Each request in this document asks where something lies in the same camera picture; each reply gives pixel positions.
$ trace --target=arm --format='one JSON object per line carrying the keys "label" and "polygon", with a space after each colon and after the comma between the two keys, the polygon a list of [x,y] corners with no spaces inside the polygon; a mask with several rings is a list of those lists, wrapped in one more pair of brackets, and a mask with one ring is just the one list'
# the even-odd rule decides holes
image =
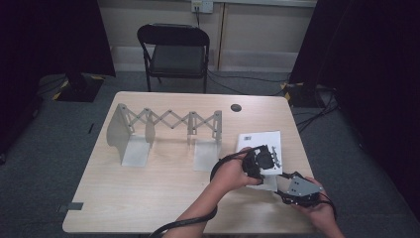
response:
{"label": "arm", "polygon": [[[314,178],[306,178],[313,183],[322,186],[322,184]],[[322,194],[327,195],[325,190],[321,191]],[[328,200],[324,195],[320,196],[322,200]],[[319,229],[328,238],[344,238],[337,222],[334,218],[333,208],[325,203],[318,204],[314,207],[303,207],[291,204],[292,207],[302,212],[311,219],[312,224]]]}
{"label": "arm", "polygon": [[[209,214],[216,207],[222,197],[231,190],[249,184],[260,184],[261,181],[247,177],[242,170],[242,159],[245,154],[239,155],[236,160],[225,163],[216,172],[216,175],[206,186],[198,198],[176,219],[184,220]],[[207,222],[177,227],[168,230],[164,238],[174,237],[201,237]]]}

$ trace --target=wall outlet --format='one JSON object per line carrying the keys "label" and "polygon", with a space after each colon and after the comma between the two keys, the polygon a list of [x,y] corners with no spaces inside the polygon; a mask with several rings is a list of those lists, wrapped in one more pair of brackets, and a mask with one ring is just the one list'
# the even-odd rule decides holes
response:
{"label": "wall outlet", "polygon": [[212,1],[191,1],[191,12],[196,11],[200,13],[213,13],[213,2]]}

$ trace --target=chair backrest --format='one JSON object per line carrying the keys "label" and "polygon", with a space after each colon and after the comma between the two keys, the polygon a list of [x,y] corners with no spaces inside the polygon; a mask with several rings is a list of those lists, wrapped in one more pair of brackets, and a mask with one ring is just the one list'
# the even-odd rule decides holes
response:
{"label": "chair backrest", "polygon": [[189,25],[147,24],[137,31],[137,38],[144,44],[166,46],[203,46],[210,45],[208,35],[201,29]]}

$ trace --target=black folding chair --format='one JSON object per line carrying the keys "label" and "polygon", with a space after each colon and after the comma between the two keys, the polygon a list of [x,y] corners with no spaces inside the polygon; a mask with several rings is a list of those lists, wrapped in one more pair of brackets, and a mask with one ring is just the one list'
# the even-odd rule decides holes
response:
{"label": "black folding chair", "polygon": [[[203,78],[206,93],[210,39],[199,28],[175,24],[147,24],[137,32],[143,48],[148,90],[150,77]],[[147,47],[155,46],[153,55]]]}

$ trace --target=wooden table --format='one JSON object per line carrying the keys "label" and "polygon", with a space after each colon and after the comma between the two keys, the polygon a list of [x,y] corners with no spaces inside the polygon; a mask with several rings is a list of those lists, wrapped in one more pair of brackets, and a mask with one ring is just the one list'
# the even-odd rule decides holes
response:
{"label": "wooden table", "polygon": [[[106,131],[118,103],[134,112],[149,107],[157,114],[172,109],[178,115],[196,111],[206,117],[223,113],[220,157],[235,153],[241,133],[281,132],[283,171],[312,176],[287,101],[282,97],[119,92],[116,94],[72,202],[81,210],[69,210],[63,230],[70,233],[152,233],[174,221],[209,183],[209,173],[193,170],[194,148],[186,143],[186,128],[168,129],[157,124],[156,139],[147,165],[122,167]],[[240,104],[242,111],[231,110]],[[193,138],[211,138],[199,129]],[[310,221],[270,191],[243,187],[228,193],[219,212],[208,222],[210,234],[308,233]]]}

